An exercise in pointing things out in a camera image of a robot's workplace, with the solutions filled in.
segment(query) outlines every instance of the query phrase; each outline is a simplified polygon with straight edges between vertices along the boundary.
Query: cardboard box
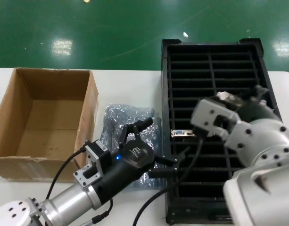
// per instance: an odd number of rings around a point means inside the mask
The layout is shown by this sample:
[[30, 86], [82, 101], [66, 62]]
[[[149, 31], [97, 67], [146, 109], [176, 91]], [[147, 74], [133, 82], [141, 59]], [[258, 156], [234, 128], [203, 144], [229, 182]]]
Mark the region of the cardboard box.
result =
[[[0, 105], [0, 175], [52, 181], [64, 161], [92, 140], [98, 91], [91, 71], [16, 68]], [[85, 165], [78, 155], [59, 181]]]

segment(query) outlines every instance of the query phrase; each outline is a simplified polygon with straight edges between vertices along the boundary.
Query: black cable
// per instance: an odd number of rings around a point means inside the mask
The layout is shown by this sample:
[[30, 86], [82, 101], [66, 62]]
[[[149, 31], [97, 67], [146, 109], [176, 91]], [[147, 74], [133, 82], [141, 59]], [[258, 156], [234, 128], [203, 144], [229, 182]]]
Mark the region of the black cable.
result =
[[108, 208], [108, 210], [103, 212], [100, 215], [97, 215], [97, 216], [93, 217], [92, 218], [92, 223], [93, 224], [97, 224], [98, 222], [102, 221], [103, 218], [106, 218], [110, 214], [112, 208], [113, 208], [113, 199], [110, 199], [110, 207]]
[[186, 169], [186, 171], [183, 173], [183, 175], [180, 177], [179, 180], [177, 180], [171, 187], [166, 187], [164, 189], [162, 189], [161, 191], [157, 192], [156, 194], [154, 194], [149, 200], [146, 201], [146, 203], [144, 203], [144, 205], [140, 208], [139, 212], [137, 213], [133, 226], [137, 225], [137, 222], [141, 216], [141, 214], [144, 212], [144, 210], [159, 196], [161, 196], [162, 194], [164, 194], [165, 192], [177, 187], [189, 174], [189, 172], [191, 171], [191, 169], [194, 167], [194, 165], [196, 164], [196, 161], [198, 159], [198, 156], [201, 153], [201, 149], [202, 149], [202, 145], [203, 145], [203, 141], [204, 139], [202, 137], [198, 137], [198, 146], [197, 146], [197, 152], [195, 157], [192, 159], [190, 166]]
[[74, 158], [76, 157], [77, 155], [79, 155], [80, 153], [82, 152], [85, 152], [86, 150], [82, 147], [81, 149], [79, 149], [77, 152], [75, 152], [74, 154], [72, 154], [65, 162], [64, 164], [60, 167], [60, 169], [58, 170], [57, 174], [55, 175], [53, 181], [52, 181], [52, 184], [50, 186], [50, 189], [48, 191], [48, 194], [46, 196], [46, 199], [49, 199], [50, 198], [50, 195], [51, 195], [51, 192], [52, 192], [52, 189], [55, 185], [55, 182], [57, 181], [60, 173], [64, 170], [64, 168], [66, 167], [66, 165]]

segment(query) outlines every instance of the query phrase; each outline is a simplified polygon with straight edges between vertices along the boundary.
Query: table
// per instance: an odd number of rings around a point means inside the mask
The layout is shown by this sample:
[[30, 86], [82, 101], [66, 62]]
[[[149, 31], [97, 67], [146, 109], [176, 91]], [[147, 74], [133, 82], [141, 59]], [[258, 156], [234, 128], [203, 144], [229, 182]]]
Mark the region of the table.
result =
[[[0, 103], [3, 99], [13, 68], [0, 68]], [[162, 87], [160, 71], [116, 71], [92, 70], [99, 91], [99, 108], [93, 138], [100, 137], [103, 115], [106, 106], [113, 104], [130, 104], [136, 107], [154, 107], [162, 115]], [[269, 72], [274, 94], [284, 123], [289, 127], [289, 73]], [[52, 197], [57, 195], [70, 183], [58, 183]], [[35, 197], [44, 200], [50, 183], [7, 182], [0, 177], [0, 206], [14, 200]], [[143, 203], [156, 191], [122, 191], [114, 197], [111, 214], [100, 222], [100, 226], [132, 225], [134, 217]], [[97, 211], [90, 210], [77, 219], [72, 226], [78, 226], [108, 208], [108, 203]], [[139, 226], [166, 226], [165, 197], [154, 201], [142, 214]]]

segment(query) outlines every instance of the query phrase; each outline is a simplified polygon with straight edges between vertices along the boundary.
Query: silver robotic arm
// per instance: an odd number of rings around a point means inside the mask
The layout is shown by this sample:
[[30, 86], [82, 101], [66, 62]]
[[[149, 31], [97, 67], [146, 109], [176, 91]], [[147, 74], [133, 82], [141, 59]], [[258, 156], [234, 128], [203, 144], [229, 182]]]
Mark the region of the silver robotic arm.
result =
[[247, 99], [219, 92], [191, 117], [195, 133], [221, 137], [246, 167], [224, 185], [236, 226], [289, 226], [289, 129], [260, 100], [265, 91]]

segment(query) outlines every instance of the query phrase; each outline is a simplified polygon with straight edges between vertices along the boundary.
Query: metal bracket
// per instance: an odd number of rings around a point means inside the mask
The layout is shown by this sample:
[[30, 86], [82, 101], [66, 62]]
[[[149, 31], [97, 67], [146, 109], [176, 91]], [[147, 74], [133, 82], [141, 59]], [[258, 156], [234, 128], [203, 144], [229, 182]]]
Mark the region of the metal bracket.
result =
[[[82, 187], [87, 187], [91, 185], [92, 183], [94, 183], [96, 180], [103, 177], [103, 171], [101, 168], [99, 157], [92, 151], [92, 149], [90, 149], [88, 145], [85, 147], [85, 149], [86, 149], [86, 154], [88, 156], [89, 163], [74, 173], [74, 177], [81, 184]], [[83, 173], [88, 171], [92, 167], [97, 168], [97, 173], [94, 174], [90, 178], [86, 178], [83, 175]]]
[[226, 140], [229, 136], [228, 131], [214, 125], [218, 115], [227, 118], [231, 122], [240, 121], [240, 117], [236, 112], [207, 99], [203, 99], [195, 107], [190, 123], [195, 127], [208, 131], [209, 137], [215, 134], [221, 137], [222, 140]]

